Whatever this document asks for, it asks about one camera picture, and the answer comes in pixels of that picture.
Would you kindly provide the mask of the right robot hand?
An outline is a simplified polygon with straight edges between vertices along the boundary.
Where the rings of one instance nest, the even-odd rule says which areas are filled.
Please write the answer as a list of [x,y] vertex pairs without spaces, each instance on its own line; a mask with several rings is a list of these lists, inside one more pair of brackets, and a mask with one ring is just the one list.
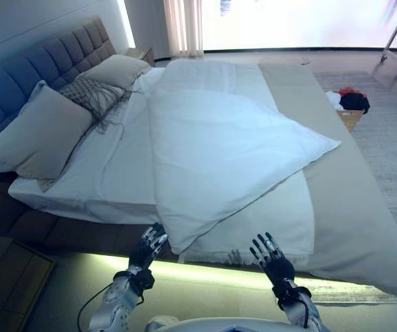
[[279,282],[294,280],[295,269],[292,263],[286,258],[270,233],[258,234],[252,243],[250,252],[274,286]]

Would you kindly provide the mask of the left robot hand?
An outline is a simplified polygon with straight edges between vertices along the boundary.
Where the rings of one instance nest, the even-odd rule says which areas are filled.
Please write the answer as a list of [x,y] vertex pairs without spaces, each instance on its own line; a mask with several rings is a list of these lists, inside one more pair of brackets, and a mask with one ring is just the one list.
[[129,255],[129,270],[146,270],[168,240],[163,226],[155,223],[147,228]]

